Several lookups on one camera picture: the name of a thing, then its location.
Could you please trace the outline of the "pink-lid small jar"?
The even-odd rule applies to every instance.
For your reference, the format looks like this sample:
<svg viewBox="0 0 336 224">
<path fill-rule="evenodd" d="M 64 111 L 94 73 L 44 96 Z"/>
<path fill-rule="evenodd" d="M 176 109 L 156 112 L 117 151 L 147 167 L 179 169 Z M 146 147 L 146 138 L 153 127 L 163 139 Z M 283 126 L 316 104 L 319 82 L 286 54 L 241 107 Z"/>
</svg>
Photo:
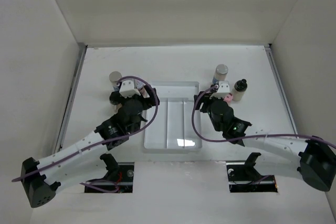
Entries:
<svg viewBox="0 0 336 224">
<path fill-rule="evenodd" d="M 233 95 L 231 93 L 228 93 L 224 98 L 223 100 L 228 104 L 230 105 L 232 100 L 233 100 Z"/>
</svg>

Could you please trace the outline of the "silver-lid blue-label spice jar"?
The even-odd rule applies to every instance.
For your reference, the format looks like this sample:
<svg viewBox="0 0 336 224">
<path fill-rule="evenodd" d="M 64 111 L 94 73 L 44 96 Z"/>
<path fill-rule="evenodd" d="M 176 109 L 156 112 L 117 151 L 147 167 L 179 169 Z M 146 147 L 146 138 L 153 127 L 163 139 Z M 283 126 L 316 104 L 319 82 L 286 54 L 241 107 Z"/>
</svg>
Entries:
<svg viewBox="0 0 336 224">
<path fill-rule="evenodd" d="M 109 74 L 109 80 L 112 84 L 113 90 L 118 91 L 119 90 L 119 85 L 118 81 L 122 78 L 122 74 L 118 71 L 113 71 Z"/>
</svg>

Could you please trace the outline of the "black-cap cream sauce bottle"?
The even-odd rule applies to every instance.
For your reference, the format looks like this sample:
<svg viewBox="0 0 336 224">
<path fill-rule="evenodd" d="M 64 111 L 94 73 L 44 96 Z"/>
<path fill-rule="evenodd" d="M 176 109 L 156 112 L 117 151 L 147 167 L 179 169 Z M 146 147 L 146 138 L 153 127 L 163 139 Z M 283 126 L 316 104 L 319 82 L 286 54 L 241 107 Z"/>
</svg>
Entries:
<svg viewBox="0 0 336 224">
<path fill-rule="evenodd" d="M 238 80 L 231 91 L 231 94 L 233 96 L 233 101 L 240 101 L 245 93 L 245 91 L 247 90 L 247 80 L 246 79 L 241 79 Z"/>
</svg>

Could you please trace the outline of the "small black-cap spice bottle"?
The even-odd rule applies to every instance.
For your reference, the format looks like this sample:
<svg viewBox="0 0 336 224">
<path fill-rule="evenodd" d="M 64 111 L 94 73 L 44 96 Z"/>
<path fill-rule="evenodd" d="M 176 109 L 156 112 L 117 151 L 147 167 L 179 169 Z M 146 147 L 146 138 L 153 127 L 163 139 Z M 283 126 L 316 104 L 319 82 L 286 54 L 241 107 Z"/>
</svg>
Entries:
<svg viewBox="0 0 336 224">
<path fill-rule="evenodd" d="M 120 93 L 119 92 L 112 92 L 109 96 L 109 101 L 113 105 L 115 113 L 118 112 L 118 110 L 122 107 L 122 104 L 120 103 Z"/>
</svg>

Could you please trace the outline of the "white-lid red-label jar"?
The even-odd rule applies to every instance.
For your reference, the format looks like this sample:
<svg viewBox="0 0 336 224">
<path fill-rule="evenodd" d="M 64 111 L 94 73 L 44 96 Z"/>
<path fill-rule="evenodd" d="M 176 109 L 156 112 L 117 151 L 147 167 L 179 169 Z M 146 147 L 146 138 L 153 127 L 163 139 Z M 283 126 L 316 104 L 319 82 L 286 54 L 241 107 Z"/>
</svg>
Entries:
<svg viewBox="0 0 336 224">
<path fill-rule="evenodd" d="M 147 96 L 147 92 L 146 92 L 146 90 L 145 90 L 145 88 L 144 88 L 144 83 L 141 82 L 141 81 L 139 81 L 139 80 L 135 80 L 135 87 L 136 87 L 136 89 L 140 92 L 140 94 L 141 94 L 144 98 L 146 98 L 146 96 Z"/>
</svg>

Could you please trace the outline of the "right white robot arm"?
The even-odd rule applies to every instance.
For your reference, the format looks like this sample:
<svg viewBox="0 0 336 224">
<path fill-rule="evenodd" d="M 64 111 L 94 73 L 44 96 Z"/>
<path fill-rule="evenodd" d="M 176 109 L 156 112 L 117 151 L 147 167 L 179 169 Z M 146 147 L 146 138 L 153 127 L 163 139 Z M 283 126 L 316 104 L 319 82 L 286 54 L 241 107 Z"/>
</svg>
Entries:
<svg viewBox="0 0 336 224">
<path fill-rule="evenodd" d="M 252 124 L 234 115 L 223 98 L 215 97 L 212 89 L 194 96 L 193 112 L 208 115 L 214 131 L 222 133 L 215 143 L 231 143 L 257 149 L 251 153 L 238 173 L 251 183 L 262 177 L 280 175 L 299 179 L 310 187 L 328 192 L 335 179 L 335 145 L 317 136 L 298 134 L 267 134 L 258 131 L 247 135 Z"/>
</svg>

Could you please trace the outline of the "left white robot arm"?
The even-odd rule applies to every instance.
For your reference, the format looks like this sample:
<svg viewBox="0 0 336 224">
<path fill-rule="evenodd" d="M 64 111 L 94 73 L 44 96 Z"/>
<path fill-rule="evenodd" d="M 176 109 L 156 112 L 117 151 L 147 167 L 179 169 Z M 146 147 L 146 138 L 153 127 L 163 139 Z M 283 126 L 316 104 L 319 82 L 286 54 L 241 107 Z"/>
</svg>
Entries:
<svg viewBox="0 0 336 224">
<path fill-rule="evenodd" d="M 127 88 L 127 84 L 129 81 L 124 81 L 120 90 L 110 95 L 110 103 L 120 105 L 117 113 L 83 139 L 48 157 L 23 161 L 19 181 L 32 208 L 45 205 L 67 187 L 97 179 L 116 179 L 119 164 L 110 150 L 140 133 L 143 122 L 150 125 L 142 113 L 157 109 L 160 104 L 155 88 L 145 85 L 148 95 L 144 97 L 134 87 Z"/>
</svg>

